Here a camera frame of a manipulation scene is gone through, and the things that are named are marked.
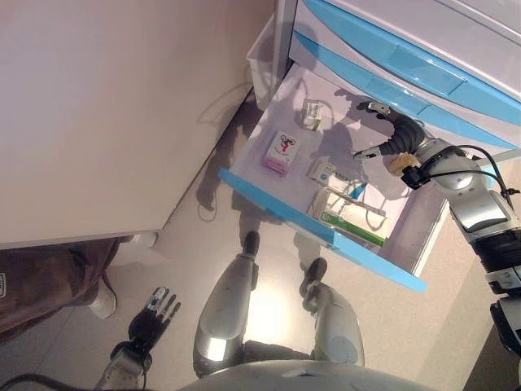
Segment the blue drawer handle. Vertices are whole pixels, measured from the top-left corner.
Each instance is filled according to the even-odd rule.
[[[479,78],[328,2],[304,3],[335,35],[378,66],[465,108],[521,125],[521,103]]]
[[[389,104],[409,116],[433,124],[448,132],[501,148],[518,148],[486,130],[472,125],[459,116],[454,116],[452,113],[430,104],[410,91],[374,75],[372,72],[311,41],[304,35],[296,31],[293,34],[317,60],[331,71],[380,102]]]
[[[282,202],[276,197],[273,197],[269,193],[261,190],[259,187],[256,187],[241,177],[232,174],[227,169],[221,169],[219,172],[219,178],[228,183],[233,189],[240,193],[241,196],[244,196],[261,209],[269,210],[281,220],[285,222],[293,222],[326,241],[329,244],[328,247],[331,251],[334,251],[357,265],[363,266],[366,269],[395,281],[409,289],[418,292],[425,291],[427,284],[418,277],[413,276],[388,260],[383,259],[367,248],[364,248],[360,244],[333,231],[330,227],[308,216],[306,213],[302,213],[301,211],[292,208],[290,205]]]

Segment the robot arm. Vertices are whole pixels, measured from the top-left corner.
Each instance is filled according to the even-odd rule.
[[[521,222],[509,199],[516,191],[506,189],[501,177],[501,194],[488,190],[480,167],[460,147],[427,137],[416,121],[389,106],[364,102],[358,108],[377,112],[378,118],[394,125],[395,133],[387,142],[357,152],[354,158],[414,154],[420,166],[404,167],[401,179],[413,189],[432,180],[445,195],[460,231],[487,271],[491,289],[507,294],[490,310],[505,347],[521,356]]]
[[[140,377],[146,375],[152,364],[151,349],[181,306],[179,301],[174,305],[177,298],[175,294],[170,296],[166,305],[163,305],[168,295],[169,289],[165,287],[159,287],[152,293],[145,307],[129,325],[129,340],[121,342],[112,351],[111,361],[95,389],[138,388]]]

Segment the person's leg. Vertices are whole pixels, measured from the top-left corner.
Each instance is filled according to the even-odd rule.
[[[0,340],[20,334],[65,305],[92,302],[120,240],[0,251]]]

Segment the floor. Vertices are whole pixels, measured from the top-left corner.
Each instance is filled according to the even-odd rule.
[[[506,350],[494,327],[479,354],[463,391],[477,389],[514,390],[519,387],[519,357]]]
[[[217,179],[218,168],[233,162],[260,114],[248,98],[154,248],[120,247],[108,270],[119,297],[114,315],[100,320],[85,307],[61,310],[0,349],[0,381],[37,371],[77,386],[94,386],[112,347],[126,338],[131,318],[154,288],[164,285],[178,294],[182,307],[152,352],[148,387],[167,390],[190,383],[195,380],[191,360],[199,313],[240,250],[239,237],[258,228],[260,275],[246,338],[312,349],[313,319],[301,308],[298,287],[300,263],[320,253],[329,262],[324,281],[351,301],[360,318],[367,367],[437,389],[463,388],[491,330],[488,307],[495,297],[453,221],[445,222],[423,270],[428,283],[424,294],[319,248]]]

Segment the pink medicine box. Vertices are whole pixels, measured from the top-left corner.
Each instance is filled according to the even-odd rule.
[[[300,140],[297,137],[278,131],[264,156],[262,165],[283,177],[287,174],[299,147]]]

